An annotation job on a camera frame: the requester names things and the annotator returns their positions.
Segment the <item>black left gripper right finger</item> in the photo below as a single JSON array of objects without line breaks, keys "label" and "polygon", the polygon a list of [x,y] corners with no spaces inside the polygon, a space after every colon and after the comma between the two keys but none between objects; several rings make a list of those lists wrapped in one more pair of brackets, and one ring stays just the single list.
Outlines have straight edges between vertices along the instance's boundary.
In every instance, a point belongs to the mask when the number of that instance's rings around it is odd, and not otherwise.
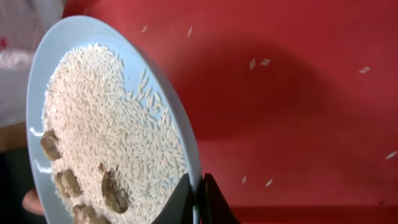
[{"label": "black left gripper right finger", "polygon": [[198,204],[202,224],[240,224],[211,174],[205,174],[200,183]]}]

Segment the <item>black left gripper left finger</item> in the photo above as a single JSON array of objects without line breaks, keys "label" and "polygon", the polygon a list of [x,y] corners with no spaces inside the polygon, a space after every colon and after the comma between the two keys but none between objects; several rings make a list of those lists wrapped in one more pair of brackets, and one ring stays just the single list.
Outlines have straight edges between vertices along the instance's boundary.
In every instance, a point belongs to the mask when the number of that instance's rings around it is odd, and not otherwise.
[{"label": "black left gripper left finger", "polygon": [[184,174],[165,207],[152,224],[192,224],[193,192],[188,174]]}]

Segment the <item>light blue plate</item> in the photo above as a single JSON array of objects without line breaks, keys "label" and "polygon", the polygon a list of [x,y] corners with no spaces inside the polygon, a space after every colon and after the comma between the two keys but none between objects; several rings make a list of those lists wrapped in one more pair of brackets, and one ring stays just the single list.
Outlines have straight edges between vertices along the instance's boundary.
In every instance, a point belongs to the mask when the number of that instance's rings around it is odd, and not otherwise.
[{"label": "light blue plate", "polygon": [[[30,162],[49,223],[73,223],[75,205],[92,206],[109,223],[152,223],[184,174],[195,193],[201,180],[197,142],[170,82],[118,31],[88,16],[54,24],[30,69],[26,125]],[[58,137],[51,161],[40,140]],[[118,214],[102,196],[100,164],[127,194]],[[82,194],[65,198],[55,174],[71,169]]]}]

